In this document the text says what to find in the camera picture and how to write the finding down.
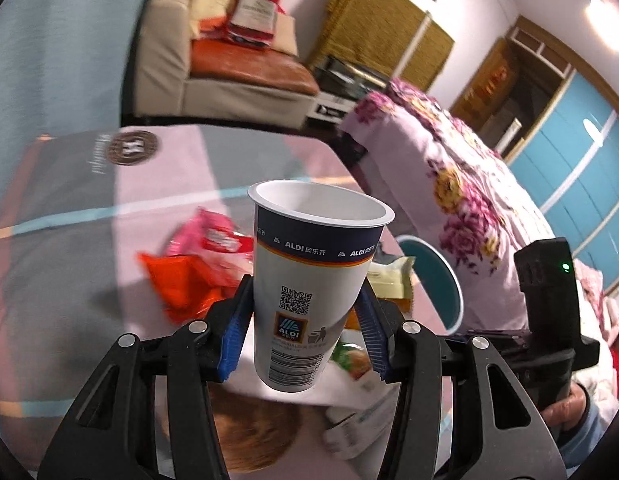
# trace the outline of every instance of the cup rim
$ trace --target cup rim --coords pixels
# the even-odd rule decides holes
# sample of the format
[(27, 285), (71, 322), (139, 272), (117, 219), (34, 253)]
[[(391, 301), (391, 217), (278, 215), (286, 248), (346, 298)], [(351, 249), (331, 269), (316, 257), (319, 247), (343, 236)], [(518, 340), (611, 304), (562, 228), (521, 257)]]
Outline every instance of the cup rim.
[[(378, 218), (372, 218), (369, 220), (343, 220), (343, 219), (338, 219), (338, 218), (328, 218), (325, 216), (317, 216), (317, 215), (311, 215), (309, 213), (301, 213), (298, 211), (292, 211), (291, 209), (288, 209), (278, 204), (275, 204), (273, 202), (270, 202), (269, 200), (265, 199), (258, 191), (258, 187), (262, 186), (263, 184), (291, 183), (291, 182), (293, 182), (294, 184), (306, 184), (308, 186), (333, 187), (335, 189), (338, 189), (339, 192), (356, 193), (357, 195), (362, 195), (367, 200), (370, 200), (371, 202), (374, 202), (375, 204), (380, 205), (385, 211), (385, 213), (383, 214), (383, 216), (380, 216)], [(360, 193), (358, 191), (353, 191), (351, 189), (347, 189), (346, 187), (334, 186), (333, 184), (322, 184), (320, 182), (312, 182), (312, 181), (306, 181), (306, 180), (292, 180), (292, 179), (265, 180), (263, 182), (259, 182), (257, 184), (253, 184), (252, 186), (250, 186), (250, 188), (248, 189), (248, 196), (259, 206), (263, 207), (264, 209), (270, 210), (274, 213), (277, 213), (281, 216), (285, 216), (287, 218), (293, 218), (295, 220), (301, 220), (301, 221), (308, 222), (311, 224), (318, 224), (318, 225), (325, 225), (325, 226), (332, 226), (332, 227), (346, 227), (346, 228), (356, 228), (356, 229), (364, 229), (364, 228), (370, 228), (370, 227), (382, 227), (392, 222), (392, 220), (394, 220), (394, 217), (395, 217), (394, 211), (391, 207), (389, 207), (387, 204), (381, 202), (380, 200), (366, 193)]]

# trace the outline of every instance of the aldi logo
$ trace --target aldi logo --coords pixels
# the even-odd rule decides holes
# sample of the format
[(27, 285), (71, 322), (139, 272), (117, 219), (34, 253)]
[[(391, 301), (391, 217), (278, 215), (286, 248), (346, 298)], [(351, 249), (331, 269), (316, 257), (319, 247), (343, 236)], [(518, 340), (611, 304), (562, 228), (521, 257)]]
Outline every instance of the aldi logo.
[(293, 343), (302, 343), (306, 325), (305, 319), (296, 319), (277, 312), (274, 335)]

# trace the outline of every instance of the dark blue band on cup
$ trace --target dark blue band on cup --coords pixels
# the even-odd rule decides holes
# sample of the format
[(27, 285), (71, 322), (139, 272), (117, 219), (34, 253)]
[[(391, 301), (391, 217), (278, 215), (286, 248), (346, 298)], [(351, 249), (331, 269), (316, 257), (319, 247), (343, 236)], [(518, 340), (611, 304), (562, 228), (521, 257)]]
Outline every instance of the dark blue band on cup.
[(267, 250), (309, 264), (352, 266), (368, 260), (383, 227), (348, 228), (318, 225), (274, 213), (256, 205), (256, 240)]

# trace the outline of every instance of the person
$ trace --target person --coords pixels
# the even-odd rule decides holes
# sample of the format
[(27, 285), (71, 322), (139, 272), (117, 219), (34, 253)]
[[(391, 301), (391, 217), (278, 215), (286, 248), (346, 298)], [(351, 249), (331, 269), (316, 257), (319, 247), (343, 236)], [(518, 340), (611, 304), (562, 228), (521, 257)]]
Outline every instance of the person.
[(605, 433), (598, 407), (575, 381), (569, 395), (545, 408), (541, 416), (550, 428), (561, 426), (557, 446), (568, 475), (578, 469)]

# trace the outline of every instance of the qr code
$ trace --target qr code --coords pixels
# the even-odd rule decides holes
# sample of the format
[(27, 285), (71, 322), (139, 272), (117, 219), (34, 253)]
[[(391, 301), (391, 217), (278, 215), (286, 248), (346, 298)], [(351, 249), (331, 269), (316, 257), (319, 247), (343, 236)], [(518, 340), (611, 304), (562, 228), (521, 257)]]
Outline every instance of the qr code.
[(310, 301), (311, 294), (283, 286), (281, 289), (281, 303), (278, 306), (294, 314), (299, 314), (299, 316), (307, 316), (310, 311)]

